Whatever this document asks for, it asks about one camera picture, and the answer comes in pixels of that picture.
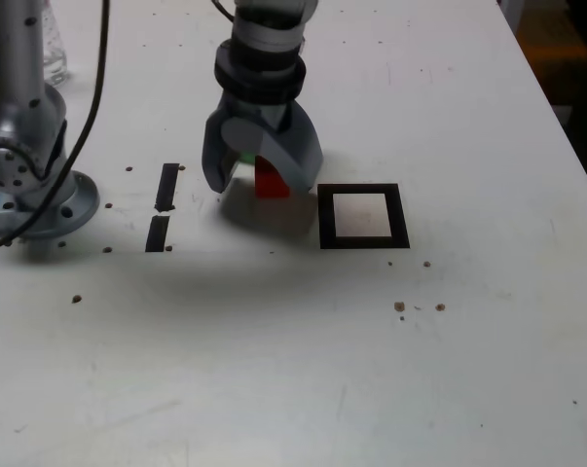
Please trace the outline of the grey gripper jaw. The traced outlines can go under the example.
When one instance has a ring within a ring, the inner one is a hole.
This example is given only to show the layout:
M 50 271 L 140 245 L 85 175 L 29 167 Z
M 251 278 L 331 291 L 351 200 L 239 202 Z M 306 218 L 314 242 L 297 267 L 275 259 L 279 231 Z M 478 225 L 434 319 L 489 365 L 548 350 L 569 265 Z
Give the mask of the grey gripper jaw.
M 269 162 L 295 192 L 308 192 L 315 184 L 323 153 L 311 119 L 292 103 L 289 126 L 274 130 L 261 120 L 233 117 L 223 124 L 223 140 L 235 152 L 252 154 Z

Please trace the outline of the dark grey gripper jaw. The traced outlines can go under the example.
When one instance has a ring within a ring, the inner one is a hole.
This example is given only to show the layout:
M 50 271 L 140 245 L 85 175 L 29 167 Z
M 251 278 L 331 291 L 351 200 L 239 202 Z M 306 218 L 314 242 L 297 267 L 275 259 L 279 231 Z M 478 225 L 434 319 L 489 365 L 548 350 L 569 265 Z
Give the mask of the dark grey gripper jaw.
M 207 119 L 202 144 L 202 171 L 210 189 L 224 193 L 238 162 L 241 127 L 234 107 L 218 107 Z

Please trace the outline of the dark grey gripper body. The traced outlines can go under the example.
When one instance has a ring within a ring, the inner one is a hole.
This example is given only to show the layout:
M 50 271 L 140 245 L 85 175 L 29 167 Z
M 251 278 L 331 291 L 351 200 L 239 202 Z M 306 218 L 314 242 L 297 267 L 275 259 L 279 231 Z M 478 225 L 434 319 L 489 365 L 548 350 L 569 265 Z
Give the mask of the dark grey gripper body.
M 222 131 L 224 124 L 232 118 L 262 123 L 264 126 L 272 128 L 275 132 L 284 132 L 291 127 L 291 109 L 293 105 L 293 101 L 277 105 L 260 105 L 240 100 L 224 91 L 219 103 L 219 107 L 224 112 L 223 121 L 219 125 L 219 132 Z

